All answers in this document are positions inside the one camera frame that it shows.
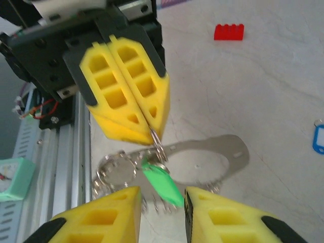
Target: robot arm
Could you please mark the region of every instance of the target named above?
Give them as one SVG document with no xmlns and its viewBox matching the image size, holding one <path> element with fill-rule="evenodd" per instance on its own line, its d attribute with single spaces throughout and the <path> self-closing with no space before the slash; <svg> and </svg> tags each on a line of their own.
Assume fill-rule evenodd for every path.
<svg viewBox="0 0 324 243">
<path fill-rule="evenodd" d="M 41 19 L 37 9 L 23 0 L 0 0 L 0 17 L 25 28 L 36 25 Z"/>
<path fill-rule="evenodd" d="M 165 72 L 155 0 L 46 0 L 30 3 L 37 10 L 38 17 L 43 18 L 42 24 L 31 26 L 30 21 L 11 36 L 2 33 L 0 52 L 20 79 L 34 83 L 46 100 L 54 98 L 59 102 L 51 114 L 57 118 L 56 122 L 51 122 L 51 116 L 44 113 L 45 117 L 39 124 L 41 129 L 59 127 L 72 121 L 73 96 L 78 90 L 91 105 L 88 101 L 94 98 L 94 93 L 89 89 L 87 92 L 84 85 L 76 84 L 80 79 L 74 70 L 78 69 L 79 63 L 68 57 L 77 56 L 80 52 L 84 54 L 92 43 L 108 43 L 110 35 L 122 37 L 128 30 L 139 31 L 132 32 L 127 38 L 141 41 L 156 71 Z M 21 22 L 26 22 L 30 16 L 22 13 L 17 13 L 17 16 Z M 53 106 L 54 103 L 49 103 L 43 111 L 51 111 Z"/>
</svg>

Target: wire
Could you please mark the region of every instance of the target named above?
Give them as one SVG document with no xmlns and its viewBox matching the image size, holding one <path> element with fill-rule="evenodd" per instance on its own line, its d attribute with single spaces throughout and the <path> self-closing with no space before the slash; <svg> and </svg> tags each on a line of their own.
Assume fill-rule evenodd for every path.
<svg viewBox="0 0 324 243">
<path fill-rule="evenodd" d="M 58 106 L 58 105 L 59 105 L 59 102 L 56 101 L 56 103 L 55 103 L 53 109 L 52 109 L 49 113 L 47 113 L 47 114 L 45 114 L 45 115 L 38 116 L 38 117 L 36 117 L 35 115 L 33 115 L 33 117 L 34 117 L 35 119 L 43 119 L 44 117 L 53 114 L 53 113 L 55 112 L 55 110 L 57 109 L 57 106 Z"/>
<path fill-rule="evenodd" d="M 39 89 L 36 89 L 35 91 L 36 91 L 36 104 L 35 104 L 35 106 L 38 106 L 38 105 L 42 104 L 43 97 L 42 97 L 42 93 L 41 93 L 41 91 Z"/>
<path fill-rule="evenodd" d="M 24 85 L 21 87 L 20 92 L 19 92 L 19 96 L 22 97 L 22 95 L 24 94 L 25 88 L 27 87 L 28 83 L 25 82 Z"/>
<path fill-rule="evenodd" d="M 20 118 L 25 118 L 25 117 L 28 116 L 28 115 L 32 115 L 35 119 L 42 119 L 42 118 L 44 118 L 45 116 L 52 114 L 52 113 L 56 110 L 56 108 L 57 108 L 57 106 L 58 106 L 58 102 L 55 103 L 53 109 L 52 109 L 48 114 L 46 114 L 46 115 L 42 115 L 42 116 L 40 116 L 40 117 L 35 117 L 35 113 L 36 113 L 37 110 L 39 110 L 40 108 L 42 108 L 44 105 L 47 105 L 47 104 L 51 103 L 52 101 L 54 101 L 54 99 L 49 99 L 49 100 L 45 101 L 43 104 L 38 105 L 38 106 L 36 106 L 36 107 L 33 107 L 33 108 L 32 108 L 31 110 L 29 110 L 27 113 L 25 113 L 25 114 L 23 114 L 22 116 L 20 116 Z"/>
</svg>

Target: metal frame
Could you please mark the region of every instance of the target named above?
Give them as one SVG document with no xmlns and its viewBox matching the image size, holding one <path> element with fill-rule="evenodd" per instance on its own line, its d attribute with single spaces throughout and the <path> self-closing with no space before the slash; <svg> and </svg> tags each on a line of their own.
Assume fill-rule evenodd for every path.
<svg viewBox="0 0 324 243">
<path fill-rule="evenodd" d="M 19 218 L 20 214 L 20 221 L 12 220 L 6 226 L 10 231 L 3 240 L 0 235 L 0 243 L 23 242 L 54 215 L 91 200 L 89 117 L 82 97 L 77 94 L 74 124 L 40 130 L 39 121 L 22 121 L 13 157 L 30 159 L 36 170 L 24 201 L 0 204 L 0 209 L 6 209 L 14 203 L 13 215 Z"/>
<path fill-rule="evenodd" d="M 60 102 L 58 105 L 50 103 L 44 107 L 44 111 L 50 111 L 55 105 L 52 117 L 46 116 L 40 121 L 41 129 L 54 129 L 73 122 L 73 98 L 70 96 L 77 92 L 77 87 L 63 56 L 67 51 L 80 51 L 79 48 L 85 51 L 91 47 L 92 42 L 85 45 L 79 41 L 84 35 L 89 36 L 96 32 L 99 38 L 95 38 L 95 42 L 101 43 L 102 39 L 107 42 L 106 39 L 112 33 L 136 23 L 144 28 L 153 42 L 155 50 L 150 52 L 157 52 L 161 60 L 165 60 L 161 26 L 156 20 L 155 1 L 35 0 L 33 4 L 40 14 L 51 21 L 47 21 L 45 25 L 36 24 L 29 28 L 26 26 L 12 36 L 0 33 L 0 53 L 4 55 L 13 72 L 20 79 L 34 83 L 46 99 L 54 98 Z M 74 16 L 79 12 L 78 9 L 83 10 L 83 13 Z"/>
</svg>

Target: yellow foam pad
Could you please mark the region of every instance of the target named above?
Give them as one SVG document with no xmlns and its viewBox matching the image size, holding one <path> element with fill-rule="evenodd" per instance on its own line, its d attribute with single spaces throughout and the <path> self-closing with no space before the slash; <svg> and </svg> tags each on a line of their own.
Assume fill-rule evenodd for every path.
<svg viewBox="0 0 324 243">
<path fill-rule="evenodd" d="M 169 76 L 159 77 L 143 46 L 110 37 L 94 43 L 80 68 L 98 105 L 89 111 L 108 138 L 150 145 L 147 123 L 162 137 L 170 111 Z"/>
<path fill-rule="evenodd" d="M 138 243 L 141 192 L 129 187 L 55 216 L 67 221 L 50 243 Z"/>
<path fill-rule="evenodd" d="M 157 74 L 143 46 L 110 36 L 107 46 L 120 68 L 146 120 L 161 138 L 170 111 L 169 76 Z"/>
<path fill-rule="evenodd" d="M 187 187 L 186 213 L 192 204 L 191 243 L 282 243 L 262 222 L 275 216 L 196 187 Z"/>
</svg>

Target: green plastic tag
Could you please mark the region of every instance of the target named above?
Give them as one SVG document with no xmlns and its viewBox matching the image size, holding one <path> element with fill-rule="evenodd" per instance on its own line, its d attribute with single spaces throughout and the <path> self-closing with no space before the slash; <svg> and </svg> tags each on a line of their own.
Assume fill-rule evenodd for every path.
<svg viewBox="0 0 324 243">
<path fill-rule="evenodd" d="M 146 158 L 142 160 L 142 169 L 148 181 L 163 200 L 177 207 L 184 206 L 183 196 L 166 171 L 150 165 Z"/>
</svg>

